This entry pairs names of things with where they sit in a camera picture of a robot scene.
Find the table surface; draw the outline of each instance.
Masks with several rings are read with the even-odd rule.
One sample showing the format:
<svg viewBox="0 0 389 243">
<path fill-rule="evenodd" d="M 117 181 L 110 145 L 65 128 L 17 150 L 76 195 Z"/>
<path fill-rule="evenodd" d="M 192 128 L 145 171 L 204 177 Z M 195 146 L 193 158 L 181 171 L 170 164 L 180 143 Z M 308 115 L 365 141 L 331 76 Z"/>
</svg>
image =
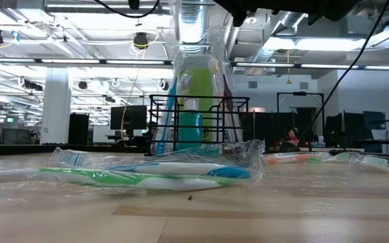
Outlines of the table surface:
<svg viewBox="0 0 389 243">
<path fill-rule="evenodd" d="M 0 156 L 0 167 L 42 167 L 49 156 Z M 252 189 L 0 184 L 0 242 L 101 240 L 389 242 L 389 175 L 346 164 L 296 163 L 268 165 Z"/>
</svg>

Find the ceiling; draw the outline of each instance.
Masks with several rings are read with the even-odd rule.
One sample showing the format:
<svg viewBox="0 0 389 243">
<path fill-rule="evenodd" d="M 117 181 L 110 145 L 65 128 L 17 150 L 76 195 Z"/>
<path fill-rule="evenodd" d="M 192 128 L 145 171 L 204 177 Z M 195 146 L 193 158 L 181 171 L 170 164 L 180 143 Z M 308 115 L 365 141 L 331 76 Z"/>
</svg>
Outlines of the ceiling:
<svg viewBox="0 0 389 243">
<path fill-rule="evenodd" d="M 124 1 L 105 1 L 110 5 L 119 7 L 120 11 L 130 13 Z M 162 1 L 162 8 L 156 14 L 151 14 L 140 20 L 125 18 L 117 14 L 108 13 L 92 0 L 49 0 L 47 5 L 40 5 L 40 1 L 21 1 L 17 9 L 0 9 L 0 30 L 4 43 L 1 45 L 0 57 L 27 57 L 27 58 L 72 58 L 72 59 L 169 59 L 172 60 L 178 48 L 175 38 L 175 22 L 169 15 L 170 7 L 166 1 Z M 152 6 L 154 1 L 141 1 L 146 8 Z M 205 11 L 205 30 L 221 30 L 225 33 L 226 22 L 229 17 L 224 9 L 212 1 L 191 1 L 194 6 L 201 6 Z M 308 27 L 303 20 L 296 32 L 296 36 L 278 36 L 280 38 L 307 38 L 307 35 L 328 37 L 335 31 L 343 34 L 343 26 L 346 26 L 346 34 L 366 34 L 364 30 L 355 30 L 356 23 L 359 26 L 370 25 L 370 19 L 364 14 L 375 9 L 373 1 L 359 5 L 359 11 L 342 22 L 333 23 L 321 20 L 319 23 Z M 237 43 L 234 45 L 230 58 L 248 61 L 258 52 L 267 38 L 265 26 L 268 21 L 278 21 L 276 16 L 271 16 L 269 10 L 260 9 L 255 14 L 254 23 L 244 23 L 236 35 Z M 181 39 L 189 39 L 195 35 L 196 25 L 181 32 Z M 141 52 L 132 48 L 132 38 L 137 32 L 146 32 L 149 45 Z M 361 64 L 379 65 L 389 64 L 389 38 L 369 48 L 362 56 Z M 272 59 L 276 62 L 291 63 L 322 63 L 322 64 L 349 64 L 355 58 L 357 51 L 307 51 L 292 49 L 276 51 Z M 281 76 L 287 74 L 287 69 L 276 69 L 268 75 Z M 311 75 L 319 78 L 324 72 L 319 70 L 292 70 L 292 74 Z M 0 64 L 0 92 L 16 93 L 17 95 L 1 95 L 0 106 L 15 106 L 15 110 L 32 112 L 37 118 L 25 119 L 24 122 L 36 125 L 40 122 L 43 107 L 43 93 L 37 92 L 34 96 L 24 96 L 30 90 L 22 88 L 23 80 L 30 80 L 45 88 L 47 68 L 43 66 L 19 66 Z M 109 115 L 109 107 L 112 105 L 148 104 L 148 95 L 166 94 L 159 86 L 161 82 L 170 82 L 173 71 L 169 69 L 138 69 L 116 67 L 70 67 L 70 76 L 74 82 L 72 99 L 72 111 L 87 112 L 90 116 L 100 117 Z M 103 89 L 81 90 L 78 83 L 94 82 Z M 83 97 L 82 95 L 101 94 L 106 92 L 111 95 L 126 95 L 116 99 L 115 103 L 107 102 L 102 97 Z M 98 112 L 97 107 L 105 111 Z M 0 113 L 18 113 L 13 109 L 0 109 Z M 103 120 L 92 119 L 96 124 L 104 124 Z"/>
</svg>

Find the ductwork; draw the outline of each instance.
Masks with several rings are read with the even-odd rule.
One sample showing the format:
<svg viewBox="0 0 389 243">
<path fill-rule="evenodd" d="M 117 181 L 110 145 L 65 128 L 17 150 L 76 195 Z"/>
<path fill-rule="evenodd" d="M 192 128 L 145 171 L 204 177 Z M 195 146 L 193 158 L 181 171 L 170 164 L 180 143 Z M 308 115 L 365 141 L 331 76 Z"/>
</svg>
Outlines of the ductwork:
<svg viewBox="0 0 389 243">
<path fill-rule="evenodd" d="M 182 4 L 180 9 L 180 38 L 185 44 L 199 44 L 203 41 L 206 29 L 206 7 Z M 204 47 L 181 46 L 185 53 L 202 53 Z"/>
<path fill-rule="evenodd" d="M 287 29 L 295 29 L 296 30 L 296 27 L 299 25 L 301 20 L 303 20 L 304 15 L 305 15 L 305 13 L 295 13 L 295 12 L 290 12 L 290 11 L 283 12 L 282 16 L 278 20 L 278 23 L 273 28 L 273 31 L 271 34 L 282 32 L 283 30 L 287 30 Z M 265 43 L 258 50 L 256 55 L 254 55 L 251 58 L 251 60 L 250 60 L 251 62 L 265 63 L 272 57 L 272 55 L 274 54 L 274 52 L 276 50 L 268 48 L 268 46 L 266 44 L 268 41 L 268 38 L 269 38 L 269 36 L 264 39 Z M 267 70 L 260 68 L 260 67 L 258 67 L 258 68 L 257 67 L 248 67 L 244 70 L 244 74 L 248 75 L 248 76 L 266 75 L 266 73 L 267 73 Z"/>
</svg>

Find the ventilation duct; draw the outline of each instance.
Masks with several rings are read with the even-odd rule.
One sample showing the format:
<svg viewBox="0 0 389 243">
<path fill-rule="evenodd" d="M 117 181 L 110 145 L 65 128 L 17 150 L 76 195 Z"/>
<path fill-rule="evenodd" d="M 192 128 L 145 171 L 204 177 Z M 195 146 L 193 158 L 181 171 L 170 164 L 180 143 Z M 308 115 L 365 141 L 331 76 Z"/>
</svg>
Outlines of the ventilation duct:
<svg viewBox="0 0 389 243">
<path fill-rule="evenodd" d="M 180 38 L 184 44 L 200 44 L 205 33 L 206 7 L 202 5 L 182 4 L 180 9 Z M 182 45 L 185 53 L 202 53 L 204 47 Z"/>
<path fill-rule="evenodd" d="M 301 20 L 303 20 L 304 16 L 305 13 L 294 13 L 290 11 L 282 12 L 282 16 L 278 20 L 278 23 L 274 27 L 272 33 L 274 34 L 282 32 L 283 30 L 290 28 L 295 29 L 296 32 L 296 27 L 301 22 Z M 268 45 L 266 45 L 268 38 L 265 40 L 263 47 L 261 47 L 256 55 L 251 58 L 250 62 L 265 63 L 272 57 L 276 50 L 268 48 Z M 244 74 L 248 76 L 266 75 L 266 73 L 267 70 L 262 67 L 248 67 L 244 71 Z"/>
</svg>

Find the black cable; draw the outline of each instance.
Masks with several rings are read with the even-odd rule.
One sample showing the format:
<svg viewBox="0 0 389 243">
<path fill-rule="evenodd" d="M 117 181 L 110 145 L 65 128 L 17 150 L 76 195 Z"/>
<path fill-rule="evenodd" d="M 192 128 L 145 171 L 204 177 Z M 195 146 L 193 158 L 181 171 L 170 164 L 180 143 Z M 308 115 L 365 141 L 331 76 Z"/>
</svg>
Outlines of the black cable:
<svg viewBox="0 0 389 243">
<path fill-rule="evenodd" d="M 363 47 L 361 47 L 361 50 L 359 51 L 359 54 L 357 56 L 357 58 L 355 58 L 355 60 L 352 62 L 352 64 L 348 67 L 348 69 L 343 73 L 343 75 L 338 79 L 337 83 L 334 85 L 333 89 L 331 90 L 330 94 L 328 95 L 327 99 L 325 100 L 325 103 L 323 103 L 321 109 L 319 109 L 319 111 L 316 113 L 315 117 L 313 118 L 313 120 L 311 121 L 310 125 L 306 128 L 306 130 L 303 132 L 303 134 L 301 135 L 301 138 L 304 138 L 304 135 L 311 129 L 311 127 L 313 126 L 313 124 L 316 122 L 316 119 L 319 117 L 319 114 L 325 109 L 325 106 L 327 104 L 327 102 L 330 100 L 332 94 L 334 93 L 334 91 L 337 89 L 337 86 L 340 84 L 340 82 L 343 80 L 343 78 L 349 73 L 349 71 L 352 69 L 352 67 L 358 62 L 358 60 L 360 59 L 360 57 L 362 56 L 362 54 L 364 53 L 364 50 L 366 48 L 366 46 L 369 44 L 369 41 L 370 41 L 370 38 L 373 36 L 374 32 L 376 31 L 376 28 L 378 27 L 379 23 L 381 22 L 382 20 L 382 16 L 384 16 L 384 13 L 386 11 L 386 8 L 388 7 L 388 4 L 389 4 L 389 0 L 386 0 L 385 1 L 385 5 L 384 5 L 384 8 L 382 9 L 382 12 L 381 14 L 379 15 L 378 19 L 376 20 L 376 23 L 375 23 L 375 26 L 373 26 L 373 28 L 371 29 L 371 32 L 369 34 L 369 36 L 367 37 L 367 39 L 365 40 L 364 42 L 364 45 Z"/>
<path fill-rule="evenodd" d="M 131 15 L 128 15 L 128 14 L 125 14 L 125 13 L 122 13 L 120 11 L 116 11 L 114 10 L 113 8 L 109 7 L 108 5 L 106 5 L 106 3 L 100 1 L 100 0 L 94 0 L 96 1 L 98 4 L 102 5 L 105 9 L 115 13 L 115 14 L 119 14 L 121 16 L 124 16 L 126 18 L 143 18 L 145 16 L 148 16 L 149 14 L 151 14 L 154 10 L 157 9 L 157 6 L 159 5 L 159 2 L 160 0 L 157 0 L 153 6 L 153 8 L 151 10 L 149 10 L 147 13 L 144 13 L 143 15 L 139 15 L 139 16 L 131 16 Z"/>
</svg>

